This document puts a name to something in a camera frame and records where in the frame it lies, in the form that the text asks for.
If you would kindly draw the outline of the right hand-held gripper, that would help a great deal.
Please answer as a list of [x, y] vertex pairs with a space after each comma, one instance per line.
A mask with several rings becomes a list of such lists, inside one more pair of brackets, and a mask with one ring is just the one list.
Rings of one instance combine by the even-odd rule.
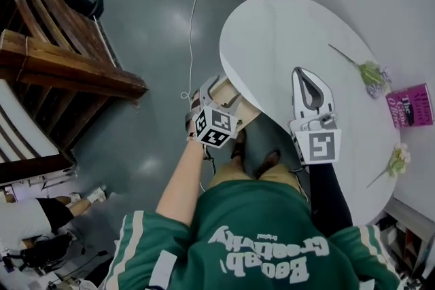
[[[300, 67], [293, 70], [292, 85], [296, 120], [290, 122], [290, 134], [301, 164], [338, 162], [341, 129], [336, 125], [337, 114], [331, 113], [335, 104], [330, 87], [318, 75]], [[318, 115], [306, 117], [308, 113]]]

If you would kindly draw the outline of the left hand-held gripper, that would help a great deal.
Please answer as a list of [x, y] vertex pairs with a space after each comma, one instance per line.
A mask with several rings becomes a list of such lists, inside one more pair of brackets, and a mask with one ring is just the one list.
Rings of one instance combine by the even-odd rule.
[[210, 77], [199, 91], [194, 93], [190, 111], [185, 117], [189, 137], [204, 146], [217, 149], [237, 137], [239, 119], [235, 113], [243, 100], [243, 96], [237, 94], [228, 103], [223, 105], [215, 103], [210, 91], [219, 78], [219, 75]]

